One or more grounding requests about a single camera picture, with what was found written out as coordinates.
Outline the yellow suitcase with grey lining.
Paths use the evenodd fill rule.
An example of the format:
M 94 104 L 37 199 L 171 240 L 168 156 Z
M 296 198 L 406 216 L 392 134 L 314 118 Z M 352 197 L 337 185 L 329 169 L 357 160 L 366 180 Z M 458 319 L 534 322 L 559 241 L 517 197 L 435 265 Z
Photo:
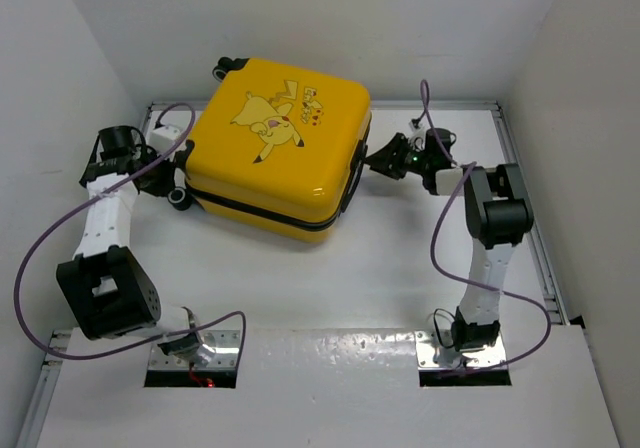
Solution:
M 175 155 L 208 213 L 326 240 L 360 180 L 372 119 L 359 82 L 260 58 L 222 57 L 220 85 Z

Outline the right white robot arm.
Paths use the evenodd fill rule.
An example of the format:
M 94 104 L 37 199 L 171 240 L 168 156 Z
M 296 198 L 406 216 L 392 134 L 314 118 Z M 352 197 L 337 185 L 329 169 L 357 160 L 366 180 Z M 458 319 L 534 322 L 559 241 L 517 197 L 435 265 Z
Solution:
M 394 180 L 416 174 L 434 196 L 463 198 L 473 253 L 466 290 L 451 325 L 451 347 L 471 351 L 497 340 L 507 267 L 516 246 L 531 231 L 534 214 L 517 164 L 455 168 L 449 160 L 455 142 L 456 135 L 444 128 L 426 131 L 420 142 L 397 133 L 365 164 Z

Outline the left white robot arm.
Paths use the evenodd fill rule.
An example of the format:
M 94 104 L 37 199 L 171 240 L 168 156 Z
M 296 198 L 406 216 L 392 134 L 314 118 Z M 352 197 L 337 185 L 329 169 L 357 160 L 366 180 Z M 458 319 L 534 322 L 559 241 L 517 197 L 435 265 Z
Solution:
M 174 166 L 160 160 L 137 128 L 113 126 L 99 131 L 80 183 L 94 203 L 56 280 L 83 334 L 90 340 L 157 336 L 164 355 L 194 362 L 202 340 L 193 330 L 193 311 L 163 306 L 130 248 L 140 194 L 165 198 L 178 210 L 191 206 L 190 195 L 175 184 Z

